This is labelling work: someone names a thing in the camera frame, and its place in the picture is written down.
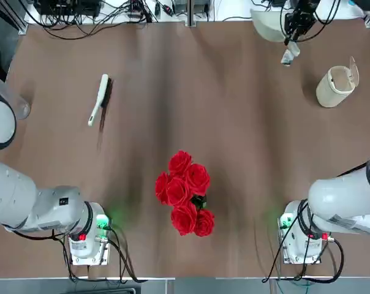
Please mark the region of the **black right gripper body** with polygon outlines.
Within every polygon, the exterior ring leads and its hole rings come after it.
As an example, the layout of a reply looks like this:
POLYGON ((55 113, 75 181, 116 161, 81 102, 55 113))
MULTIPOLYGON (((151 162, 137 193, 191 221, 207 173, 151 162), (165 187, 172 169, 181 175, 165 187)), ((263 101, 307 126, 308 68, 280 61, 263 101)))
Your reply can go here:
POLYGON ((292 0, 290 4, 293 8, 290 15, 292 22, 315 21, 314 13, 319 5, 319 0, 292 0))

